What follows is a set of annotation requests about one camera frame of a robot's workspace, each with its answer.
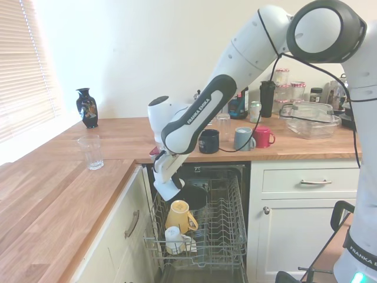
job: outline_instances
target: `black tumbler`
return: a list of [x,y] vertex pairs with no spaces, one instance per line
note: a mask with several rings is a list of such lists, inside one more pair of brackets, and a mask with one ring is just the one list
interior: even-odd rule
[[260,85],[260,103],[262,109],[260,115],[263,118],[269,118],[272,115],[273,94],[275,92],[275,83],[273,81],[262,81]]
[[199,137],[199,150],[201,153],[215,153],[219,151],[219,131],[204,130]]

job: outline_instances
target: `bottle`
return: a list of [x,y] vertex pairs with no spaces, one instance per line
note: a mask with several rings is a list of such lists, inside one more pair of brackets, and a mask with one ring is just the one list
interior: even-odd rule
[[262,81],[260,89],[260,103],[262,109],[260,110],[260,116],[263,118],[269,118],[272,115],[273,96],[275,93],[275,83],[273,81]]
[[313,87],[310,90],[310,102],[319,102],[320,97],[322,95],[322,89],[320,87]]
[[237,93],[228,103],[231,119],[245,119],[249,113],[249,88]]

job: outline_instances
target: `dishwasher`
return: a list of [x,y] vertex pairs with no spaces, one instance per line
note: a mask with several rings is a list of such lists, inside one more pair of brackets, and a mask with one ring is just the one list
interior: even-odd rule
[[144,233],[147,250],[159,266],[159,283],[247,283],[246,244],[250,163],[185,163],[179,177],[207,192],[207,205],[191,210],[198,230],[189,231],[186,250],[167,252],[165,221],[170,206],[153,187],[147,166],[153,205]]

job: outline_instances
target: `red mug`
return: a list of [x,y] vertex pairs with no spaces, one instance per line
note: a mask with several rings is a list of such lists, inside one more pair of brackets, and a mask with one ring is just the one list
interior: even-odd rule
[[259,147],[260,149],[269,147],[276,140],[275,135],[271,133],[270,128],[266,126],[258,126],[253,137],[256,141],[257,147]]

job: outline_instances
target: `green light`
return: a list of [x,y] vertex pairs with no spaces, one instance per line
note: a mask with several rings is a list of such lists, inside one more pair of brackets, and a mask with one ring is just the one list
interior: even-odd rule
[[353,277],[353,280],[351,283],[362,283],[364,280],[364,274],[363,273],[356,273],[355,276]]

